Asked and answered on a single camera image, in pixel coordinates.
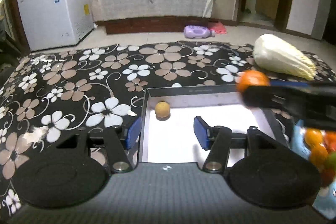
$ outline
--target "floral tablecloth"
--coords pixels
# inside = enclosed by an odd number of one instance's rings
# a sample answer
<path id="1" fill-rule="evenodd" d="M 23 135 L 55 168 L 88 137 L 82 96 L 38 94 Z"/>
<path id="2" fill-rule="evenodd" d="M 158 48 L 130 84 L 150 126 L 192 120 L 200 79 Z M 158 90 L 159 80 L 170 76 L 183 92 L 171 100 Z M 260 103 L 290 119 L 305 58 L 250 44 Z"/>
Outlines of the floral tablecloth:
<path id="1" fill-rule="evenodd" d="M 79 128 L 103 130 L 127 123 L 130 110 L 141 115 L 146 88 L 237 82 L 242 71 L 258 69 L 252 50 L 249 44 L 179 41 L 23 58 L 0 89 L 1 219 L 7 220 L 23 205 L 11 182 L 16 169 L 61 135 Z M 318 56 L 305 54 L 317 66 L 315 80 L 336 81 L 335 72 Z M 265 73 L 272 79 L 302 80 Z M 290 116 L 274 111 L 290 136 Z M 27 143 L 24 133 L 35 127 L 42 128 L 44 135 Z M 105 155 L 98 149 L 91 151 L 91 157 L 105 164 Z"/>

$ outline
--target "metal bolt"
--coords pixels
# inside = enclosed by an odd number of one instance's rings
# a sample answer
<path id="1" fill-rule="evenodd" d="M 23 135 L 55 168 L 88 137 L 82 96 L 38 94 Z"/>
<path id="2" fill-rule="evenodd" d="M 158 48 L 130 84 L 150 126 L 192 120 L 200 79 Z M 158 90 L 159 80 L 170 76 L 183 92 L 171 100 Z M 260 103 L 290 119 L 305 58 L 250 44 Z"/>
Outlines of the metal bolt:
<path id="1" fill-rule="evenodd" d="M 218 171 L 222 168 L 222 165 L 216 161 L 210 161 L 205 165 L 205 168 L 210 171 Z"/>
<path id="2" fill-rule="evenodd" d="M 118 161 L 112 165 L 113 169 L 116 171 L 125 171 L 129 168 L 129 164 L 124 161 Z"/>

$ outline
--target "white freezer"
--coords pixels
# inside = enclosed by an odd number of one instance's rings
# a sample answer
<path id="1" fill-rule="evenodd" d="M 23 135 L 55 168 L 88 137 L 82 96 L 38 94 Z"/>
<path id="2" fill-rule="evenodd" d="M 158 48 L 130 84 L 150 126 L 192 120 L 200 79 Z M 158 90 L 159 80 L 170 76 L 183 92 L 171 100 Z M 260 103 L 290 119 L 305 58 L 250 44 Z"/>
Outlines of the white freezer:
<path id="1" fill-rule="evenodd" d="M 32 51 L 77 44 L 93 29 L 90 0 L 17 0 Z"/>

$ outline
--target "tiled floor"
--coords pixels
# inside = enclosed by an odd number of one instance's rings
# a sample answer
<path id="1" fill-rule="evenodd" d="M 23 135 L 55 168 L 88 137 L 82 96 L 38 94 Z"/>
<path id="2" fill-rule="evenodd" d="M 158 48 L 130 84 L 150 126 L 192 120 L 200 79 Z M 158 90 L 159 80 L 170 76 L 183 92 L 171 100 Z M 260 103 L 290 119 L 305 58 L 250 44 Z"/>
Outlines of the tiled floor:
<path id="1" fill-rule="evenodd" d="M 247 26 L 227 26 L 227 34 L 217 34 L 215 37 L 207 39 L 198 39 L 198 41 L 220 41 L 229 42 L 234 45 L 243 45 L 246 43 L 254 44 L 256 39 L 265 33 L 275 34 L 293 46 L 302 51 L 309 51 L 317 54 L 322 58 L 333 70 L 336 70 L 336 47 L 326 41 L 317 41 L 314 39 L 306 39 L 290 34 L 285 34 L 276 31 L 247 27 Z M 53 50 L 44 50 L 43 53 L 54 53 L 69 51 L 71 49 L 86 49 L 93 47 L 106 47 L 112 44 L 121 45 L 144 45 L 154 43 L 175 42 L 186 39 L 182 32 L 158 32 L 158 33 L 130 33 L 130 34 L 115 34 L 106 35 L 105 28 L 99 27 L 93 30 L 80 44 L 76 47 L 58 48 Z"/>
<path id="2" fill-rule="evenodd" d="M 254 23 L 273 27 L 274 21 L 263 15 L 243 12 L 240 22 Z"/>

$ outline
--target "purple bottle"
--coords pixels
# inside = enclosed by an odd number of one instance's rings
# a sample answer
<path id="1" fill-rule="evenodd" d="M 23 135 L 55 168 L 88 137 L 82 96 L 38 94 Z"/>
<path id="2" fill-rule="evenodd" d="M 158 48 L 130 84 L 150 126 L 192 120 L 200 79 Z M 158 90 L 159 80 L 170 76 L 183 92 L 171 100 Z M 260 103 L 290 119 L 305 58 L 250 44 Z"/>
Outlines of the purple bottle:
<path id="1" fill-rule="evenodd" d="M 215 32 L 207 27 L 189 25 L 184 27 L 184 36 L 186 38 L 207 38 L 214 37 Z"/>

